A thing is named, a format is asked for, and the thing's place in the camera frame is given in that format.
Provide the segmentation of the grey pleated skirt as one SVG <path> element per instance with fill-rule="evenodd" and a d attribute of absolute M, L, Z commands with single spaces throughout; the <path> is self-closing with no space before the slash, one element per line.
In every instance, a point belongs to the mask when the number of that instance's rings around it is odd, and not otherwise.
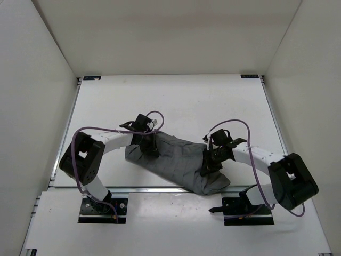
<path fill-rule="evenodd" d="M 127 146 L 125 160 L 201 196 L 219 193 L 230 185 L 231 181 L 219 171 L 204 177 L 200 175 L 205 144 L 159 132 L 156 146 L 158 157 L 148 156 L 138 145 Z"/>

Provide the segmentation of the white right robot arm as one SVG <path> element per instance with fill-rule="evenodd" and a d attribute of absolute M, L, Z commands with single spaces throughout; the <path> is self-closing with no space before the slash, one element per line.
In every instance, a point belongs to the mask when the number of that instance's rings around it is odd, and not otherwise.
<path fill-rule="evenodd" d="M 223 162 L 232 160 L 251 166 L 253 172 L 261 171 L 270 183 L 256 184 L 239 194 L 237 206 L 244 213 L 252 213 L 259 205 L 279 204 L 291 211 L 319 192 L 319 187 L 303 159 L 296 153 L 275 154 L 250 144 L 249 139 L 232 139 L 230 132 L 220 129 L 203 138 L 204 150 L 202 175 L 218 172 Z"/>

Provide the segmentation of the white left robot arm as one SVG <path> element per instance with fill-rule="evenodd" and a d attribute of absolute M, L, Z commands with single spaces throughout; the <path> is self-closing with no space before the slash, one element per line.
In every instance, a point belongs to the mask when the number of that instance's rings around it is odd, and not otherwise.
<path fill-rule="evenodd" d="M 128 146 L 137 145 L 144 153 L 158 157 L 156 133 L 157 120 L 150 114 L 138 114 L 134 121 L 119 125 L 117 129 L 86 126 L 79 128 L 59 162 L 59 169 L 75 180 L 78 190 L 90 199 L 99 214 L 116 214 L 112 193 L 98 177 L 105 154 Z"/>

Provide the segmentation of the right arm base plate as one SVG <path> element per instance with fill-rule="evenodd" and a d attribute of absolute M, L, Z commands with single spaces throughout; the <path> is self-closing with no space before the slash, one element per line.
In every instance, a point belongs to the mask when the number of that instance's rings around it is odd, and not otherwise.
<path fill-rule="evenodd" d="M 222 195 L 225 226 L 271 226 L 274 220 L 269 208 L 251 205 L 240 193 Z"/>

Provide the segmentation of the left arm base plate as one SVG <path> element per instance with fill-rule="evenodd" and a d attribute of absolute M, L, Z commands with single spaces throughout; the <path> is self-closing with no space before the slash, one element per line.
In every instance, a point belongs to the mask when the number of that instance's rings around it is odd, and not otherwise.
<path fill-rule="evenodd" d="M 82 198 L 79 209 L 79 223 L 98 224 L 125 224 L 127 216 L 128 198 L 112 197 L 110 204 L 116 212 L 108 205 L 97 203 L 87 196 Z"/>

